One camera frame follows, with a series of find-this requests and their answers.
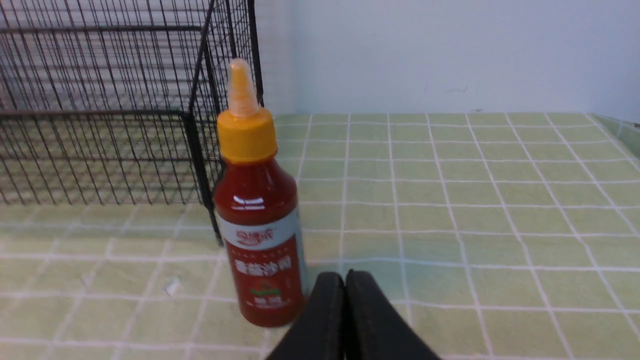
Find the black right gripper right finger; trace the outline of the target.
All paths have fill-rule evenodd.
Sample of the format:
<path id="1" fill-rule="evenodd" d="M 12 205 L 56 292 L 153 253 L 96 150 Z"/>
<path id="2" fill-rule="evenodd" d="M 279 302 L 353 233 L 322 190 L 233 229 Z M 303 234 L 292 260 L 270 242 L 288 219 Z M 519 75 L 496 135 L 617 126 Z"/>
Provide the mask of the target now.
<path id="1" fill-rule="evenodd" d="M 344 351 L 348 360 L 439 360 L 410 328 L 368 271 L 345 279 Z"/>

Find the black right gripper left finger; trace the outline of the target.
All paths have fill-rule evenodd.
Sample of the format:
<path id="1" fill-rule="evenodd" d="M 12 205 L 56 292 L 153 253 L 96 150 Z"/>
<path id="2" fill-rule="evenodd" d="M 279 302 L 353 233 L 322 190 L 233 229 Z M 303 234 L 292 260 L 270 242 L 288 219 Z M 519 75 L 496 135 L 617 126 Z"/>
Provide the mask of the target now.
<path id="1" fill-rule="evenodd" d="M 336 272 L 318 274 L 311 295 L 268 360 L 343 360 L 345 283 Z"/>

